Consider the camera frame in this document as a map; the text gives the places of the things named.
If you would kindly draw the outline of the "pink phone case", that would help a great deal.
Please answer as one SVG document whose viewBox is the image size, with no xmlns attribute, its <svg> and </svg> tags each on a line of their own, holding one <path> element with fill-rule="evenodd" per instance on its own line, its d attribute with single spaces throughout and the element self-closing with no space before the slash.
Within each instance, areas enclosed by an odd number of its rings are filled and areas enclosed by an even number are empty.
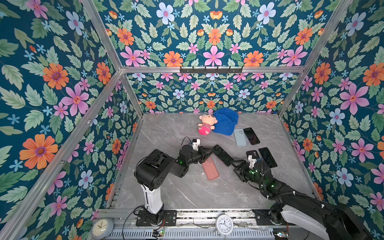
<svg viewBox="0 0 384 240">
<path fill-rule="evenodd" d="M 220 174 L 211 157 L 209 157 L 204 163 L 202 163 L 202 167 L 209 181 L 219 178 Z"/>
</svg>

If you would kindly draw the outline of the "purple-edged smartphone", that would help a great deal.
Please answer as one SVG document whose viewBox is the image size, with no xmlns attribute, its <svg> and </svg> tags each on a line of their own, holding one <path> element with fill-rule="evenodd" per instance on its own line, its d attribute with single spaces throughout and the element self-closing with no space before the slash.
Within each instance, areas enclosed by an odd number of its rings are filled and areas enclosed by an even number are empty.
<svg viewBox="0 0 384 240">
<path fill-rule="evenodd" d="M 231 166 L 234 159 L 219 145 L 213 147 L 213 153 L 219 158 L 227 167 Z"/>
</svg>

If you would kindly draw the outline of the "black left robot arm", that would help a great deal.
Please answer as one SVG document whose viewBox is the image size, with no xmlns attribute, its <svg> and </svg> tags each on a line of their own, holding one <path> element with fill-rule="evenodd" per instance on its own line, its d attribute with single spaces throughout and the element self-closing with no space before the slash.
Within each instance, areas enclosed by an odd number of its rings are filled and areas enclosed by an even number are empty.
<svg viewBox="0 0 384 240">
<path fill-rule="evenodd" d="M 180 148 L 179 156 L 175 159 L 162 151 L 155 149 L 136 165 L 134 176 L 144 193 L 144 209 L 139 212 L 139 226 L 158 226 L 167 221 L 164 203 L 161 199 L 161 185 L 168 174 L 183 178 L 189 166 L 203 164 L 213 154 L 212 148 L 203 146 L 193 147 L 184 145 Z"/>
</svg>

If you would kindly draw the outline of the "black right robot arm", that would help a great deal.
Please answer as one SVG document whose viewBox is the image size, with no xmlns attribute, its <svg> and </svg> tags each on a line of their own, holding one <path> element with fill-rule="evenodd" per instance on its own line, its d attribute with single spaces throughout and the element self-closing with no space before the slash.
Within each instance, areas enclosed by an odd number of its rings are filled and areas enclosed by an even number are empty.
<svg viewBox="0 0 384 240">
<path fill-rule="evenodd" d="M 239 179 L 256 188 L 274 204 L 270 208 L 273 223 L 284 220 L 308 230 L 324 240 L 371 240 L 363 222 L 345 204 L 332 205 L 294 190 L 273 177 L 264 160 L 250 164 L 232 161 Z"/>
</svg>

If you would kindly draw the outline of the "black phone case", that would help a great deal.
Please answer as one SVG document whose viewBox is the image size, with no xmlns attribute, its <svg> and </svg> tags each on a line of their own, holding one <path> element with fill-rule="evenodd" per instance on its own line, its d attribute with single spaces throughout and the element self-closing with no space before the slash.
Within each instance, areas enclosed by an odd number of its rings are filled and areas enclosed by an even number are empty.
<svg viewBox="0 0 384 240">
<path fill-rule="evenodd" d="M 247 155 L 248 161 L 251 161 L 251 160 L 258 161 L 258 159 L 260 159 L 260 155 L 259 155 L 258 151 L 256 151 L 256 150 L 247 151 L 246 155 Z"/>
</svg>

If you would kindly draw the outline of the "light blue phone case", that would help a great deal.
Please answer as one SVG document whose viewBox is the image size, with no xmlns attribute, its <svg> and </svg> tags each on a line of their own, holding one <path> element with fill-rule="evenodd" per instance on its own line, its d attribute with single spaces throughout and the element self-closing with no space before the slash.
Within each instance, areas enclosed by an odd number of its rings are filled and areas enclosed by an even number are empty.
<svg viewBox="0 0 384 240">
<path fill-rule="evenodd" d="M 234 129 L 234 137 L 238 147 L 247 146 L 247 137 L 243 129 Z"/>
</svg>

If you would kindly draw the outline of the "silver-edged black smartphone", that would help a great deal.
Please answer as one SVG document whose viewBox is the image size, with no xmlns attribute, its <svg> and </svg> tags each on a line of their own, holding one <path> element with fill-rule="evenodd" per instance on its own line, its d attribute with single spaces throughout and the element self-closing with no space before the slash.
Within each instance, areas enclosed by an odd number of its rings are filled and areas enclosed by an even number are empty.
<svg viewBox="0 0 384 240">
<path fill-rule="evenodd" d="M 268 148 L 260 148 L 259 152 L 269 168 L 276 168 L 278 166 L 277 162 L 275 161 L 272 153 Z"/>
</svg>

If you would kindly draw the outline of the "blue-edged smartphone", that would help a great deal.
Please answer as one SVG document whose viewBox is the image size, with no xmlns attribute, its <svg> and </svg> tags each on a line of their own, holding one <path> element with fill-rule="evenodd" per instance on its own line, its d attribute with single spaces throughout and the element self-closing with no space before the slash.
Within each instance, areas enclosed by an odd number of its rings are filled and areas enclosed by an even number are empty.
<svg viewBox="0 0 384 240">
<path fill-rule="evenodd" d="M 243 129 L 243 131 L 251 145 L 257 145 L 261 143 L 258 136 L 256 135 L 255 131 L 252 128 L 245 128 Z"/>
</svg>

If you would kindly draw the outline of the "pink plush pig toy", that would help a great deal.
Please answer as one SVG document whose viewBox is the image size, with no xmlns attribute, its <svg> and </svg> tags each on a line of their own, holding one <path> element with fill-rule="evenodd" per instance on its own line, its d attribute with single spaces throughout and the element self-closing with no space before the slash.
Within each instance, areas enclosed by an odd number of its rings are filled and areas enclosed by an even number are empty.
<svg viewBox="0 0 384 240">
<path fill-rule="evenodd" d="M 215 129 L 215 124 L 218 123 L 217 118 L 213 114 L 205 114 L 199 117 L 202 123 L 198 124 L 199 134 L 208 135 Z"/>
</svg>

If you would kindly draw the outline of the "blue baseball cap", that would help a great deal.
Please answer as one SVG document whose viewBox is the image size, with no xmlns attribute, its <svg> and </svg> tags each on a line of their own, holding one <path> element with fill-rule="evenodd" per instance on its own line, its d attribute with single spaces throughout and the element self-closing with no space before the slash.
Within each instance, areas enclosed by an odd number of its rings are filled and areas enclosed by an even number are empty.
<svg viewBox="0 0 384 240">
<path fill-rule="evenodd" d="M 235 130 L 235 126 L 238 124 L 238 113 L 229 108 L 221 108 L 214 112 L 214 116 L 218 122 L 214 124 L 215 129 L 213 132 L 226 136 L 232 135 Z"/>
</svg>

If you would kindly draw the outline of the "white round clock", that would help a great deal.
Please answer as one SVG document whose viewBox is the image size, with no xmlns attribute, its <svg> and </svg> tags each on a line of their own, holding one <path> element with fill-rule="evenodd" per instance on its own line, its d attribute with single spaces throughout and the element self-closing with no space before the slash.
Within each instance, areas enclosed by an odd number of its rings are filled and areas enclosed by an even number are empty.
<svg viewBox="0 0 384 240">
<path fill-rule="evenodd" d="M 230 235 L 234 229 L 234 223 L 232 218 L 226 214 L 218 216 L 216 220 L 216 229 L 220 235 Z"/>
</svg>

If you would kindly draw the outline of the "beige round clock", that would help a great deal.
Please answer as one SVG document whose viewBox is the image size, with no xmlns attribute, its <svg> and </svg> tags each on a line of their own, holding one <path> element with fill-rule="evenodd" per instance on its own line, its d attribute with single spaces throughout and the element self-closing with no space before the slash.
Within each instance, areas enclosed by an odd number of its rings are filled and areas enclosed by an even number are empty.
<svg viewBox="0 0 384 240">
<path fill-rule="evenodd" d="M 111 235 L 114 230 L 114 222 L 111 219 L 97 220 L 91 229 L 91 237 L 93 240 L 104 240 Z"/>
</svg>

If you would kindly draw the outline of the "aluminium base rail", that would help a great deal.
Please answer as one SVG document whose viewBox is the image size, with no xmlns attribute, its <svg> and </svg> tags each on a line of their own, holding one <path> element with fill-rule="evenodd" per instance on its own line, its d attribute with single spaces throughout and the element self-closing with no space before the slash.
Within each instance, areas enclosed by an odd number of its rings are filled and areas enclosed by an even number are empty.
<svg viewBox="0 0 384 240">
<path fill-rule="evenodd" d="M 182 224 L 212 225 L 221 215 L 228 215 L 240 228 L 263 226 L 280 227 L 287 224 L 300 228 L 321 227 L 321 222 L 293 207 L 283 207 L 281 212 L 269 209 L 176 209 L 166 213 L 166 221 L 173 219 L 176 226 Z"/>
</svg>

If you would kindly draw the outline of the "black hook rail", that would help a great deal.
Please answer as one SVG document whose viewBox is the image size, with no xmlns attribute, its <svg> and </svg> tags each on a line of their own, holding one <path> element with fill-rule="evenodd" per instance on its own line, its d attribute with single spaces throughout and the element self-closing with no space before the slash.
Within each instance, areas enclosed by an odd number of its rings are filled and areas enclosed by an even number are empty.
<svg viewBox="0 0 384 240">
<path fill-rule="evenodd" d="M 243 72 L 240 67 L 180 67 L 179 73 L 181 74 L 239 74 Z"/>
</svg>

